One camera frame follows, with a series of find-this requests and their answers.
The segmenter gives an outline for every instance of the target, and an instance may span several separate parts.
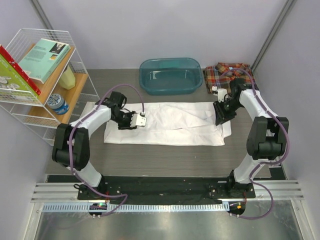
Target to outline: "book cover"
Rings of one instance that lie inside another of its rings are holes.
[[[19,65],[29,78],[44,84],[69,50],[69,44],[41,38]]]
[[[39,96],[2,55],[0,55],[0,88],[8,90],[0,91],[0,99],[3,101],[8,99],[17,99],[37,102],[36,98]],[[24,95],[23,92],[11,90],[28,91],[36,98]]]
[[[26,81],[26,83],[35,91],[37,95],[41,94],[41,91],[37,85],[28,77],[28,75],[22,70],[22,68],[18,65],[18,63],[16,63],[16,61],[2,45],[0,45],[0,55],[2,55],[3,58],[16,70],[16,72],[23,78],[23,80]]]

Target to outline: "plaid fabric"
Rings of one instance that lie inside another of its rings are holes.
[[[250,65],[243,64],[243,63],[222,63],[219,62],[216,66],[208,66],[203,71],[204,74],[204,80],[206,89],[209,94],[212,94],[212,87],[217,86],[218,88],[227,89],[228,93],[231,92],[229,83],[230,81],[234,80],[235,78],[242,78],[247,83],[250,83],[250,78],[247,76],[244,72],[240,70],[230,71],[223,77],[219,79],[219,77],[226,71],[228,71],[230,68],[239,68],[247,71],[253,78],[253,81],[255,81],[255,78],[252,74]]]

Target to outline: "shelving unit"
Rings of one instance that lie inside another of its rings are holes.
[[[57,126],[60,123],[69,122],[79,103],[96,102],[99,96],[68,31],[22,28],[11,40],[6,50],[19,63],[41,38],[66,43],[71,48],[45,84],[34,81],[41,90],[38,97],[33,96],[29,91],[0,88],[0,106],[53,146]],[[70,90],[57,84],[67,66],[73,71],[76,81],[75,87]],[[53,93],[62,95],[68,103],[67,113],[57,115],[47,107],[48,98]]]

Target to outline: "concrete floor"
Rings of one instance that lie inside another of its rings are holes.
[[[203,83],[194,93],[187,95],[152,96],[139,86],[138,69],[95,69],[89,75],[100,97],[111,87],[128,83],[137,87],[144,102],[214,102]],[[119,92],[128,103],[139,103],[136,92],[120,87]],[[226,177],[245,157],[246,141],[252,125],[247,111],[241,108],[231,120],[232,135],[225,138],[224,146],[165,146],[136,144],[106,144],[101,126],[90,139],[90,160],[103,175],[110,176],[157,176],[157,177]],[[49,161],[47,174],[70,174],[59,164]],[[257,177],[270,177],[264,167]]]

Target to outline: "red book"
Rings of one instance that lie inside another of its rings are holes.
[[[40,95],[41,91],[37,85],[28,77],[28,75],[22,70],[22,68],[16,63],[16,61],[11,57],[7,50],[0,45],[0,55],[4,57],[5,60],[16,70],[16,72],[26,81],[26,83],[35,91],[36,94]]]

